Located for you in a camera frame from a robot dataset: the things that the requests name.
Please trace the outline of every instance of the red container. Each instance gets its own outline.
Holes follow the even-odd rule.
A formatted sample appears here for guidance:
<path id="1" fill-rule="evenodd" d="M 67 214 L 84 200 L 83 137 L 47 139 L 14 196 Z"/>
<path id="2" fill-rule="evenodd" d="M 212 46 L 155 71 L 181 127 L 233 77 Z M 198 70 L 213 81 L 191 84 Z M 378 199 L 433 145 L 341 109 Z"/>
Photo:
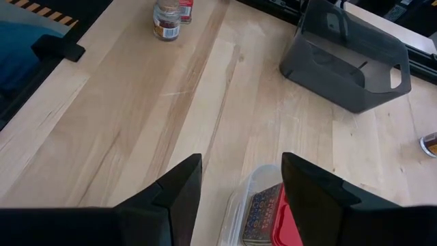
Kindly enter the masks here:
<path id="1" fill-rule="evenodd" d="M 252 197 L 242 241 L 246 246 L 302 246 L 283 184 Z"/>

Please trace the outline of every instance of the wood grain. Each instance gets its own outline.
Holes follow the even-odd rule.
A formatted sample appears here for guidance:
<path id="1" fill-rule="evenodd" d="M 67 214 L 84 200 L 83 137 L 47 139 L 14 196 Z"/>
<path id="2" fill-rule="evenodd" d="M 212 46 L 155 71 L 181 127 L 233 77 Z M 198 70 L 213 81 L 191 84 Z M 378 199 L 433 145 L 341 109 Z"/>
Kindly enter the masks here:
<path id="1" fill-rule="evenodd" d="M 282 152 L 398 204 L 437 204 L 437 160 L 418 144 L 437 131 L 435 85 L 412 78 L 408 95 L 355 115 L 278 71 L 295 26 L 198 0 L 180 37 L 161 42 L 153 4 L 114 0 L 79 42 L 80 62 L 62 61 L 0 132 L 1 207 L 114 206 L 194 152 L 194 246 L 216 244 L 233 190 Z M 435 52 L 427 38 L 369 21 Z"/>

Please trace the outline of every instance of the red jar lid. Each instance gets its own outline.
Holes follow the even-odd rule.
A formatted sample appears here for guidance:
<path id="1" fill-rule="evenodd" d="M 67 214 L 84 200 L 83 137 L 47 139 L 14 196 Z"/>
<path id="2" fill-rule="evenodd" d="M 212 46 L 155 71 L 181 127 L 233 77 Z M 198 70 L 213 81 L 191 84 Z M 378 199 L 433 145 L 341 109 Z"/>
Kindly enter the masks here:
<path id="1" fill-rule="evenodd" d="M 270 240 L 273 246 L 303 246 L 282 184 Z"/>

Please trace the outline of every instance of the glass jar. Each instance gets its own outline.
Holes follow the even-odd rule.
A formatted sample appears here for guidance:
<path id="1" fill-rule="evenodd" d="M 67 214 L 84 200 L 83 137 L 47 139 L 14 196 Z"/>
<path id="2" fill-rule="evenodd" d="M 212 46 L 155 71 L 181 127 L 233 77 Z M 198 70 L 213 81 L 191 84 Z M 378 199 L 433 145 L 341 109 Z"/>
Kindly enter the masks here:
<path id="1" fill-rule="evenodd" d="M 158 0 L 153 11 L 154 34 L 163 41 L 173 41 L 179 36 L 179 0 Z"/>

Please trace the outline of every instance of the plastic food container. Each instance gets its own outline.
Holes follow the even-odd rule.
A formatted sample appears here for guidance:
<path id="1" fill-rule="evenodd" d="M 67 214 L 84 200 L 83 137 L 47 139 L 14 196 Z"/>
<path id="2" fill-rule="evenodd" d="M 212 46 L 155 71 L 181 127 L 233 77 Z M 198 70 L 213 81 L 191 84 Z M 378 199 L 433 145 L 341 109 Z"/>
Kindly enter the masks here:
<path id="1" fill-rule="evenodd" d="M 249 215 L 251 198 L 256 193 L 269 189 L 281 182 L 281 170 L 275 165 L 263 165 L 258 167 L 247 177 L 229 198 L 217 245 L 244 246 L 242 242 L 242 232 Z M 292 219 L 283 187 L 279 194 L 278 208 L 275 211 L 275 219 L 272 223 L 272 245 L 301 246 L 302 243 L 298 237 L 298 231 L 294 225 L 294 220 Z"/>

